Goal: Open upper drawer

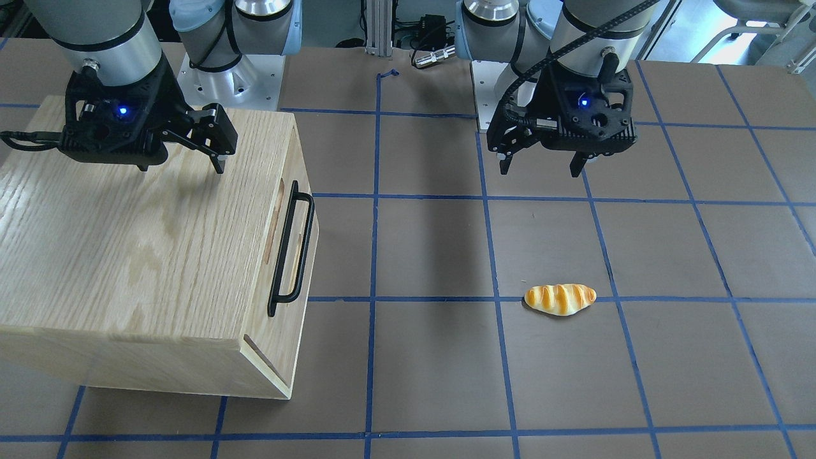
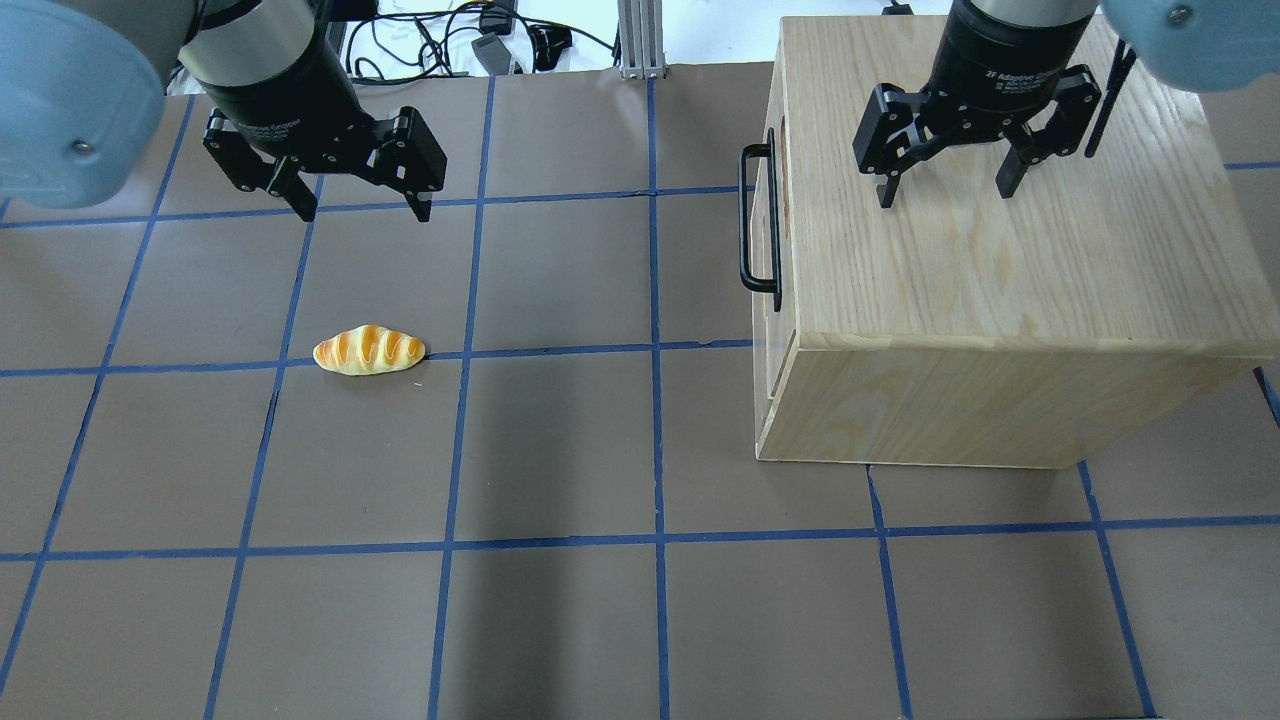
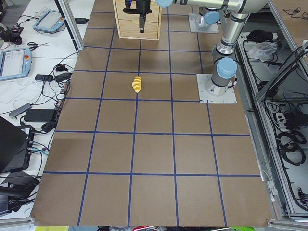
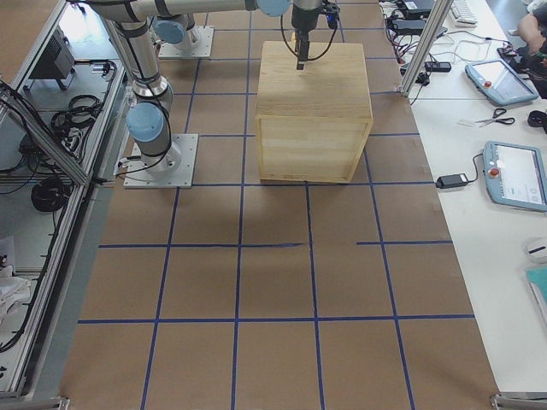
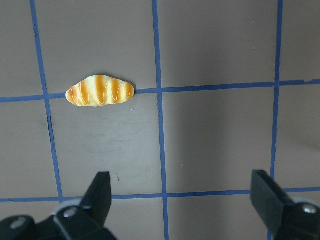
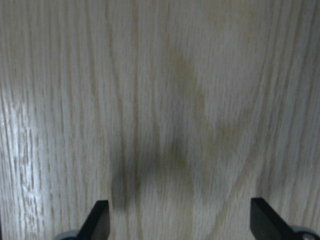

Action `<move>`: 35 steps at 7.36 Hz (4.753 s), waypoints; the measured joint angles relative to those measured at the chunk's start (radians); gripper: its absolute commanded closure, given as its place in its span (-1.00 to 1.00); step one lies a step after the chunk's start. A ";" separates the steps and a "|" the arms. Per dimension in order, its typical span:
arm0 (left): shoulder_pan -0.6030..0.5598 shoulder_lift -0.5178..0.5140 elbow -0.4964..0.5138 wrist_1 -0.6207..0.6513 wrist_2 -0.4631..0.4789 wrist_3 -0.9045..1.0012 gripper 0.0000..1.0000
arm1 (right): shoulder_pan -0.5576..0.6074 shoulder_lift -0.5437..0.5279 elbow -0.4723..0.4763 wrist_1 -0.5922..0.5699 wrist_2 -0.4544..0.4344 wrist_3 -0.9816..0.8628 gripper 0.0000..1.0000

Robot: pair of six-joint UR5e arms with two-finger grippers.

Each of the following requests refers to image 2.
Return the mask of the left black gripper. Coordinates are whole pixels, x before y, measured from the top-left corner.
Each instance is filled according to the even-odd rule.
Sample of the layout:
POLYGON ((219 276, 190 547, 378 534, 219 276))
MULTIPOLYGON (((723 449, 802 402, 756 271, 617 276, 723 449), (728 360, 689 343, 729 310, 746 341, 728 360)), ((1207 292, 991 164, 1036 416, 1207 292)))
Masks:
POLYGON ((371 18, 374 1, 202 1, 200 10, 180 61, 214 104, 204 146, 237 190, 262 190, 310 223, 317 197, 302 165, 346 167, 430 222, 443 147, 416 108, 374 120, 337 58, 342 26, 371 18))

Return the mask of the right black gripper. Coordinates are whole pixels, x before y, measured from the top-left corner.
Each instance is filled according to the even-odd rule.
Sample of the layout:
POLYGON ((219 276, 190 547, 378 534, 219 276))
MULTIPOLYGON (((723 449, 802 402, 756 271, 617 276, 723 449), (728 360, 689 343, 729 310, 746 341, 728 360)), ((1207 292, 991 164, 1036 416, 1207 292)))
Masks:
POLYGON ((1002 199, 1015 195, 1033 165, 1074 154, 1101 99, 1088 65, 1068 68, 1089 23, 1089 1, 954 1, 931 91, 877 85, 861 114, 852 151, 860 173, 884 178, 876 188, 879 205, 893 205, 911 167, 960 140, 966 118, 959 106, 1038 111, 1053 95, 1053 113, 1042 129, 1020 123, 1006 133, 1010 149, 996 176, 1002 199))

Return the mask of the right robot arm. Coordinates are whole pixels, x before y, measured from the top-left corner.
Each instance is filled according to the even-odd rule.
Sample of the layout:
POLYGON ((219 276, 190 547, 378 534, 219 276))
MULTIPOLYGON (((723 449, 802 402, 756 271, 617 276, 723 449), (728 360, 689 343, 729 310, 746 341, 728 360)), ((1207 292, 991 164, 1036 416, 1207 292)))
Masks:
POLYGON ((955 1, 927 82, 877 85, 852 151, 890 208, 914 165, 1006 141, 996 186, 1010 199, 1046 158, 1097 152, 1135 64, 1222 92, 1276 72, 1277 53, 1275 1, 955 1))

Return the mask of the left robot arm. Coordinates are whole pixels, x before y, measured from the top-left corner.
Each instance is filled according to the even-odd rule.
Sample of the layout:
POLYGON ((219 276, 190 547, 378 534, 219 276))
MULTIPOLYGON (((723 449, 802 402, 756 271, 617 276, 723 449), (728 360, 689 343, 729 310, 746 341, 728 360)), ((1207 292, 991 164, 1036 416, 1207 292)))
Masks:
POLYGON ((394 190, 420 222, 447 156, 420 111, 360 105, 314 1, 5 1, 3 196, 87 208, 118 193, 183 67, 212 100, 204 146, 239 191, 310 222, 306 176, 394 190))

